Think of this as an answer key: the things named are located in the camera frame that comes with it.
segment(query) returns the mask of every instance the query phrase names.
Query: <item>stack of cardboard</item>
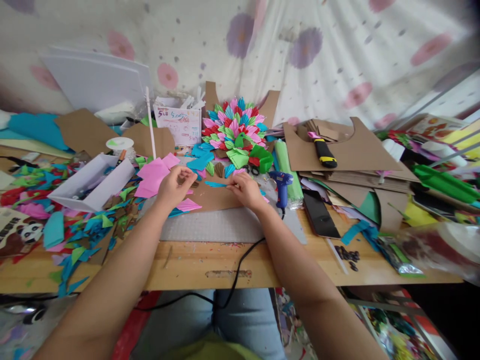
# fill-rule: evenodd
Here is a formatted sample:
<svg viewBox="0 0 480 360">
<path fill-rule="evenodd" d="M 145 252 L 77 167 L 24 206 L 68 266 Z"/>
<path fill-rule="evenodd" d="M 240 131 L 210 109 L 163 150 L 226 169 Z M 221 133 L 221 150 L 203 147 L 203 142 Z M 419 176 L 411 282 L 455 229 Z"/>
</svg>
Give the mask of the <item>stack of cardboard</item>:
<svg viewBox="0 0 480 360">
<path fill-rule="evenodd" d="M 364 214 L 379 223 L 380 232 L 395 233 L 412 194 L 410 184 L 420 181 L 403 163 L 395 161 L 358 117 L 350 119 L 353 127 L 317 119 L 297 129 L 285 123 L 291 169 L 320 183 L 359 211 L 365 209 Z M 308 137 L 309 131 L 329 141 L 328 148 L 338 162 L 337 168 L 322 166 Z M 381 172 L 385 172 L 383 182 Z M 375 213 L 379 218 L 368 215 Z"/>
</svg>

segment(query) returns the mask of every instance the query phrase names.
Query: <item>plastic wrap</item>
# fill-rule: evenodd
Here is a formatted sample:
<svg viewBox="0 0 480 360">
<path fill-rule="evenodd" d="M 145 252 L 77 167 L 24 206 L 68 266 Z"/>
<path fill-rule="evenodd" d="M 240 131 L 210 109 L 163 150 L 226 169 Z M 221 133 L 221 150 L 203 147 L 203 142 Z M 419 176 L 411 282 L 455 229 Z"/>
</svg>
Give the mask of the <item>plastic wrap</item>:
<svg viewBox="0 0 480 360">
<path fill-rule="evenodd" d="M 480 227 L 438 222 L 403 229 L 395 241 L 416 266 L 456 274 L 480 286 Z"/>
<path fill-rule="evenodd" d="M 290 168 L 289 154 L 287 152 L 287 144 L 278 140 L 275 143 L 275 152 L 278 158 L 278 164 L 280 171 L 283 173 L 291 174 L 293 176 L 293 183 L 288 186 L 288 205 L 290 210 L 299 209 L 304 203 L 304 193 L 302 192 L 302 186 L 300 185 L 299 176 L 296 171 L 292 171 Z"/>
<path fill-rule="evenodd" d="M 395 239 L 390 236 L 381 236 L 376 241 L 381 253 L 388 263 L 405 278 L 423 278 L 424 273 L 400 250 Z"/>
</svg>

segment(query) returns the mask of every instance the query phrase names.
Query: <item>fabric backdrop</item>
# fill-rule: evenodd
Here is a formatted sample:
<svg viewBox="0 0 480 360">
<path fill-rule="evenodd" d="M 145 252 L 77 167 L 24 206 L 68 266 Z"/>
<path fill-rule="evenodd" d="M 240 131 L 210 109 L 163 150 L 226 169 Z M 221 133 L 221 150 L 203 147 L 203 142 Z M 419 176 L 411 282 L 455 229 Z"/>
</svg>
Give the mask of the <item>fabric backdrop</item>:
<svg viewBox="0 0 480 360">
<path fill-rule="evenodd" d="M 39 58 L 49 45 L 146 64 L 159 94 L 217 83 L 221 100 L 280 90 L 274 124 L 382 129 L 478 63 L 473 0 L 2 0 L 0 107 L 72 110 Z M 437 115 L 479 101 L 466 81 Z"/>
</svg>

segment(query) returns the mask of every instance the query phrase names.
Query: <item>wooden table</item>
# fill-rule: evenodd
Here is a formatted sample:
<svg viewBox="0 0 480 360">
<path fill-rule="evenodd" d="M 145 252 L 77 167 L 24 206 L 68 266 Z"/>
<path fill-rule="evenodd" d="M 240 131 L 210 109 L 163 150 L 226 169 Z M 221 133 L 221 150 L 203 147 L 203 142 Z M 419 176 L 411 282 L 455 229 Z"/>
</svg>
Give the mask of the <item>wooden table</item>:
<svg viewBox="0 0 480 360">
<path fill-rule="evenodd" d="M 0 155 L 2 156 L 8 154 L 20 157 L 26 153 L 27 151 L 0 146 Z M 53 159 L 52 156 L 48 155 L 41 156 L 41 158 Z M 0 158 L 0 170 L 6 171 L 11 165 L 10 161 Z M 346 223 L 332 208 L 329 208 L 329 211 L 341 235 L 356 222 L 356 220 L 349 220 Z M 346 275 L 325 239 L 312 233 L 305 212 L 298 210 L 297 214 L 308 242 L 305 248 L 337 286 L 462 282 L 455 275 L 437 270 L 426 271 L 426 278 L 401 277 L 380 253 L 372 249 L 361 235 L 357 236 L 361 241 L 353 240 L 347 248 L 349 251 L 359 251 L 360 261 L 357 264 L 359 271 L 351 270 L 348 263 L 345 262 L 349 272 Z M 334 245 L 341 245 L 340 240 L 332 240 L 332 242 Z M 250 244 L 222 245 L 217 242 L 160 241 L 145 289 L 230 288 L 238 261 L 250 246 Z M 83 263 L 75 271 L 70 282 L 76 282 L 86 276 L 90 276 L 89 280 L 91 280 L 100 268 L 99 265 Z M 58 291 L 58 285 L 49 279 L 49 273 L 60 269 L 60 267 L 53 265 L 52 253 L 39 246 L 15 265 L 12 264 L 10 259 L 5 260 L 0 265 L 0 293 L 55 293 Z M 88 282 L 87 280 L 79 290 L 84 289 Z M 266 288 L 279 287 L 280 285 L 267 245 L 258 245 L 243 261 L 237 287 Z"/>
</svg>

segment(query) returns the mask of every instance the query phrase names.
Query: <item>hand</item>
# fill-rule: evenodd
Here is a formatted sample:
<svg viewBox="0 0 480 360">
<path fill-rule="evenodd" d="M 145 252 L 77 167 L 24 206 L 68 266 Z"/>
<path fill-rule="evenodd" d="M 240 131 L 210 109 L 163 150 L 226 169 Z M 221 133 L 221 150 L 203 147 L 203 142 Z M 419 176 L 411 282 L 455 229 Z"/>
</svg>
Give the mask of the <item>hand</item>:
<svg viewBox="0 0 480 360">
<path fill-rule="evenodd" d="M 260 193 L 259 185 L 246 172 L 235 175 L 231 184 L 226 187 L 233 192 L 243 206 L 257 212 L 269 205 Z"/>
<path fill-rule="evenodd" d="M 185 198 L 187 191 L 196 179 L 197 174 L 188 167 L 178 165 L 172 167 L 158 188 L 156 201 L 173 210 Z"/>
</svg>

